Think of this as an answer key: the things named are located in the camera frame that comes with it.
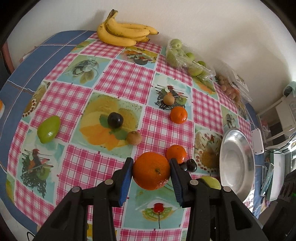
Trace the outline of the bag of green apples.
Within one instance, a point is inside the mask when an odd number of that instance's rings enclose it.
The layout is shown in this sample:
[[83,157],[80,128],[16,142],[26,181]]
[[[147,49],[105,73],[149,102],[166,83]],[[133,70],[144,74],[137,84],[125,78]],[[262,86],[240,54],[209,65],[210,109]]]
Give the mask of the bag of green apples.
[[190,52],[179,39],[171,39],[166,46],[166,62],[172,68],[187,72],[192,78],[208,80],[216,75],[212,65],[200,55]]

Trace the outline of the dark cherry pair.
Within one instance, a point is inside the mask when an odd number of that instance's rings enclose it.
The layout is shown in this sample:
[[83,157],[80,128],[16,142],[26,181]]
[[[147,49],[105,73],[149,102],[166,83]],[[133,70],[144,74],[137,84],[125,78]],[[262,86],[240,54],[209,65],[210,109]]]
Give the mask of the dark cherry pair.
[[194,173],[197,170],[197,164],[194,159],[187,159],[187,152],[184,148],[180,150],[178,164],[184,171]]

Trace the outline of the checkered fruit tablecloth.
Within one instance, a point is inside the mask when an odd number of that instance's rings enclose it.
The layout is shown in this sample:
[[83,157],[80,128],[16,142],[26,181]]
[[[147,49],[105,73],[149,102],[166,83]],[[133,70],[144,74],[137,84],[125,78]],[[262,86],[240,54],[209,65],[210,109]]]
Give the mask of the checkered fruit tablecloth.
[[[37,228],[73,186],[98,185],[127,157],[164,155],[181,145],[197,162],[195,177],[217,176],[217,160],[209,152],[218,154],[223,134],[237,127],[251,136],[243,104],[215,80],[201,82],[171,68],[165,51],[152,43],[111,46],[93,33],[41,81],[21,112],[5,171],[8,198]],[[172,106],[163,103],[167,93],[175,98]],[[170,119],[175,106],[188,113],[182,124]],[[123,116],[121,128],[108,125],[112,112]],[[38,126],[53,115],[61,119],[59,132],[42,144]],[[137,146],[126,141],[131,131],[142,136]]]

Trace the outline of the banana bunch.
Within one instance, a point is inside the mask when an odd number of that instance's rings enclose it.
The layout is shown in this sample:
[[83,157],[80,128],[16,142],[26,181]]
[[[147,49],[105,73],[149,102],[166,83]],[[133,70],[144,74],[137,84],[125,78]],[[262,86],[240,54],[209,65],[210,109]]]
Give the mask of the banana bunch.
[[106,20],[97,28],[100,41],[119,47],[132,47],[138,42],[148,42],[149,35],[157,35],[159,32],[147,25],[118,23],[115,17],[118,11],[112,9]]

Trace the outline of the small mandarin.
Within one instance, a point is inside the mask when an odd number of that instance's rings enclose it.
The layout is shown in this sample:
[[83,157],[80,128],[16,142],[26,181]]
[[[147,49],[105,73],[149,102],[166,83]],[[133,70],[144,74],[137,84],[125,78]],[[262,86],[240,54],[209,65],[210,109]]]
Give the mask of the small mandarin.
[[172,145],[166,150],[167,160],[176,159],[178,164],[182,164],[186,157],[187,152],[181,145]]

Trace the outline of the silver metal plate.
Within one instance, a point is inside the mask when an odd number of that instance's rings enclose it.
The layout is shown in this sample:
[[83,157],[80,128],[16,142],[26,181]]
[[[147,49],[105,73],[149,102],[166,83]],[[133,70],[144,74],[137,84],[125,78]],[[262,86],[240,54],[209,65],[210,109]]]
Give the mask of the silver metal plate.
[[246,136],[237,128],[227,130],[221,142],[219,175],[241,201],[248,197],[255,178],[254,154]]

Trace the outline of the large orange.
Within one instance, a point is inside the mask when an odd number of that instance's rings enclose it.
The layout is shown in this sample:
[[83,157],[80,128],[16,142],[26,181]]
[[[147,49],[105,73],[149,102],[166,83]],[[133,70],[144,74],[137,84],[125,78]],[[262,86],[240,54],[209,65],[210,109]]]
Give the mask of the large orange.
[[170,178],[168,160],[157,153],[141,154],[133,164],[133,180],[145,190],[157,190],[166,185]]

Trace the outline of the white power adapter box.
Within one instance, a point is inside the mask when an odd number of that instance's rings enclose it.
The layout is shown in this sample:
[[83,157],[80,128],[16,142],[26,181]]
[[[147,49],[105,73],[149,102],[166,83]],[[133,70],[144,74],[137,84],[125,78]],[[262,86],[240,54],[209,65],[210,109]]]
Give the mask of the white power adapter box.
[[259,128],[255,128],[251,131],[253,152],[255,155],[260,155],[264,153],[264,145],[262,140],[261,131]]

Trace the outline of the blue table cover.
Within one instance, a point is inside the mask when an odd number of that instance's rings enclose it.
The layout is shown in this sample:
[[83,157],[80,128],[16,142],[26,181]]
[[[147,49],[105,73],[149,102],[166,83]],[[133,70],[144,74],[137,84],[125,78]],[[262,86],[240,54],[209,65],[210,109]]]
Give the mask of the blue table cover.
[[31,232],[36,231],[36,223],[19,211],[6,193],[5,171],[11,142],[21,120],[21,112],[41,81],[75,46],[92,34],[92,31],[85,30],[56,33],[34,49],[1,89],[1,100],[4,102],[4,114],[1,117],[1,207],[6,207],[10,214]]

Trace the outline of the dark plum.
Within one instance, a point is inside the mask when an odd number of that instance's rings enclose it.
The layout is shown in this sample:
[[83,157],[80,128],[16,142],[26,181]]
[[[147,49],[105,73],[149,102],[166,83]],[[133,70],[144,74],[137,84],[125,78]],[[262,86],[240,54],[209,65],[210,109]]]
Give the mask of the dark plum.
[[111,129],[121,128],[123,124],[123,116],[119,113],[112,112],[107,118],[107,123]]

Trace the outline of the white shelf unit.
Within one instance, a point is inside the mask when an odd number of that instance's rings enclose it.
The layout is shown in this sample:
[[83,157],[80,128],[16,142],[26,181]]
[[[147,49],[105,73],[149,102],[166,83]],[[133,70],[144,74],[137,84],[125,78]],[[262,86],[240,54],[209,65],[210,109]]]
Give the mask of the white shelf unit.
[[295,96],[283,96],[257,114],[266,147],[291,143],[295,138]]

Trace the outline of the clear box of longans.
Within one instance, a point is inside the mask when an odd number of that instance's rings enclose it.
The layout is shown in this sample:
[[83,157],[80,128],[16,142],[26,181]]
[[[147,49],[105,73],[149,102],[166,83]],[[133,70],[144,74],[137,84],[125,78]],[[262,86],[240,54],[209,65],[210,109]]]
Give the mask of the clear box of longans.
[[245,81],[227,64],[216,65],[216,79],[221,90],[234,102],[252,102]]

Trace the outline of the green mango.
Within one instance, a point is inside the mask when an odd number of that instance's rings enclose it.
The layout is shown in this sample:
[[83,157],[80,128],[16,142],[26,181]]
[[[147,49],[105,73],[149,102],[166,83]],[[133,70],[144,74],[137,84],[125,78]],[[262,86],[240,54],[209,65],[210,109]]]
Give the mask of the green mango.
[[202,176],[202,177],[200,177],[200,179],[209,188],[221,190],[221,184],[218,181],[218,179],[216,179],[212,176]]
[[44,120],[37,129],[37,136],[42,144],[51,142],[59,132],[61,119],[56,116],[50,116]]

